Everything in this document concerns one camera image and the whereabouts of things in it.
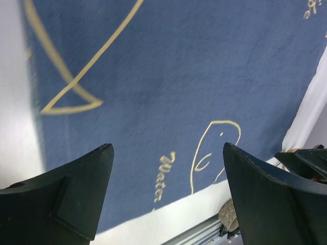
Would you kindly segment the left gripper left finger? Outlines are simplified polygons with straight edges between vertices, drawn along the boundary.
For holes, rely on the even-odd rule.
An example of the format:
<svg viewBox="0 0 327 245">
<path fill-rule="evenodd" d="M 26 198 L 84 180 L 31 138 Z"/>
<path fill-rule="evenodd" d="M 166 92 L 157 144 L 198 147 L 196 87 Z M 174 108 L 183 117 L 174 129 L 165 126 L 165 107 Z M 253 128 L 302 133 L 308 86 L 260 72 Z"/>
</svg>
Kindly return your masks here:
<svg viewBox="0 0 327 245">
<path fill-rule="evenodd" d="M 86 155 L 1 190 L 1 244 L 89 244 L 113 166 L 104 144 Z"/>
</svg>

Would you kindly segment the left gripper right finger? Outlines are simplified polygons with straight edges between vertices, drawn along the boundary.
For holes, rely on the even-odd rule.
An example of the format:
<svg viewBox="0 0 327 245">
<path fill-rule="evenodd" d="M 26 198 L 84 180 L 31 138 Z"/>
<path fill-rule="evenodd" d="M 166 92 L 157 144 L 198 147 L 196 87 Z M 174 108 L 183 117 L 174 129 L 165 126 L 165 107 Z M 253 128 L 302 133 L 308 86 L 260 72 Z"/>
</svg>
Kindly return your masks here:
<svg viewBox="0 0 327 245">
<path fill-rule="evenodd" d="M 326 184 L 231 143 L 223 159 L 244 244 L 326 244 Z"/>
</svg>

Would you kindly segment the small speckled ceramic cup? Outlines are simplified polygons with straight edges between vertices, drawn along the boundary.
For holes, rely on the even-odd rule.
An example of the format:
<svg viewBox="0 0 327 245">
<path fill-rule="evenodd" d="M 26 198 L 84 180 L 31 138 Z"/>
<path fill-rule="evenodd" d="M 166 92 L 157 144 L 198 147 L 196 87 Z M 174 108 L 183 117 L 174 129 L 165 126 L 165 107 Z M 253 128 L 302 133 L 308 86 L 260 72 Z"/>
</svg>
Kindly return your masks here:
<svg viewBox="0 0 327 245">
<path fill-rule="evenodd" d="M 218 218 L 227 231 L 232 232 L 239 227 L 235 207 L 232 199 L 228 200 L 220 209 Z"/>
</svg>

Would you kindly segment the blue placemat with gold print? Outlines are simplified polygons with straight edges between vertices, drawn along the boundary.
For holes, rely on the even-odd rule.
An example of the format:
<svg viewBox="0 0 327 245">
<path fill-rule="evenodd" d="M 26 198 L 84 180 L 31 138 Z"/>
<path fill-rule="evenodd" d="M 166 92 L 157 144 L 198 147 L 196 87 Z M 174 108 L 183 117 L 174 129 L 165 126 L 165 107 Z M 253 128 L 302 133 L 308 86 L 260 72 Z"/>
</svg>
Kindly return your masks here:
<svg viewBox="0 0 327 245">
<path fill-rule="evenodd" d="M 326 46 L 326 1 L 23 1 L 47 170 L 111 143 L 103 232 L 282 148 Z"/>
</svg>

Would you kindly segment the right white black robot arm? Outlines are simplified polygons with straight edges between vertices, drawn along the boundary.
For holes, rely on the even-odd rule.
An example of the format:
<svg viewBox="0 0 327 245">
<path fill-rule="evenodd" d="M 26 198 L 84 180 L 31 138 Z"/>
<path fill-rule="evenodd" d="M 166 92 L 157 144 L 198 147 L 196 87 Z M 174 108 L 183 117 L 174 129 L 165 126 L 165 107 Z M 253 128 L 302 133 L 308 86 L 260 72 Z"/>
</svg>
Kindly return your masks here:
<svg viewBox="0 0 327 245">
<path fill-rule="evenodd" d="M 312 149 L 295 149 L 279 152 L 274 157 L 290 173 L 326 184 L 326 149 L 316 145 Z"/>
</svg>

